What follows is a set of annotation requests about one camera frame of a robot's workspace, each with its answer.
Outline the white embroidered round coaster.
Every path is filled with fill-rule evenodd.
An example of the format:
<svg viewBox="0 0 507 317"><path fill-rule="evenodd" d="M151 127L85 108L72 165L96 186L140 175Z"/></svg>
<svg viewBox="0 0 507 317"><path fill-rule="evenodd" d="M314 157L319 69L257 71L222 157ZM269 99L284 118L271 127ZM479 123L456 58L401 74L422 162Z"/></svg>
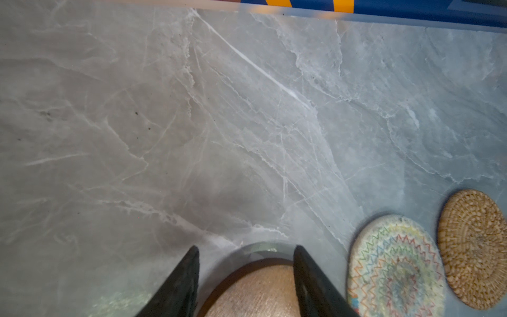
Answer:
<svg viewBox="0 0 507 317"><path fill-rule="evenodd" d="M359 316L443 316L445 286L436 244L407 217L379 217L353 243L347 299Z"/></svg>

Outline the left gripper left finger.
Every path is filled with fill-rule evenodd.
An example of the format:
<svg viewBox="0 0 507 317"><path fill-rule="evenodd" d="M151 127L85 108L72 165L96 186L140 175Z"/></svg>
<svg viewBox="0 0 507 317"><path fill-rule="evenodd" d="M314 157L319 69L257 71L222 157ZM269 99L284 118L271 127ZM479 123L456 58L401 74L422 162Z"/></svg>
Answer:
<svg viewBox="0 0 507 317"><path fill-rule="evenodd" d="M136 317L194 316L199 269L199 249L192 246Z"/></svg>

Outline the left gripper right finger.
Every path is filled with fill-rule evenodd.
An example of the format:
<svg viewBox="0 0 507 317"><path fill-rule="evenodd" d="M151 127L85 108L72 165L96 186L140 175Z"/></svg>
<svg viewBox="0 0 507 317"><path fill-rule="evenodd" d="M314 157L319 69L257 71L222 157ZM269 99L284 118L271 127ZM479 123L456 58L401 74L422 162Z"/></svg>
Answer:
<svg viewBox="0 0 507 317"><path fill-rule="evenodd" d="M301 316L358 317L358 314L301 245L294 249L293 269Z"/></svg>

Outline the plain brown round coaster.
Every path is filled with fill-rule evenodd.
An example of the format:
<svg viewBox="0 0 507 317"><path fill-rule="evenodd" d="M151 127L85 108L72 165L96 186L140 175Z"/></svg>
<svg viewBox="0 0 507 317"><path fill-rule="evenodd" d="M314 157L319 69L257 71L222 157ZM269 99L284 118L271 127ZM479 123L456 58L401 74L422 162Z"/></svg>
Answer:
<svg viewBox="0 0 507 317"><path fill-rule="evenodd" d="M246 264L216 286L198 316L300 316L291 260Z"/></svg>

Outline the woven rattan round coaster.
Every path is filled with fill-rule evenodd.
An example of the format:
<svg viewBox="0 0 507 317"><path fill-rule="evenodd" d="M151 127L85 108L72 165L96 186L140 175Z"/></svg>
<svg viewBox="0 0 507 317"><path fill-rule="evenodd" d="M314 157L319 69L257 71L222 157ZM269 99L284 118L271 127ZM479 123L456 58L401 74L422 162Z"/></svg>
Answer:
<svg viewBox="0 0 507 317"><path fill-rule="evenodd" d="M453 194L438 222L438 248L448 285L467 306L488 310L506 294L506 219L478 190Z"/></svg>

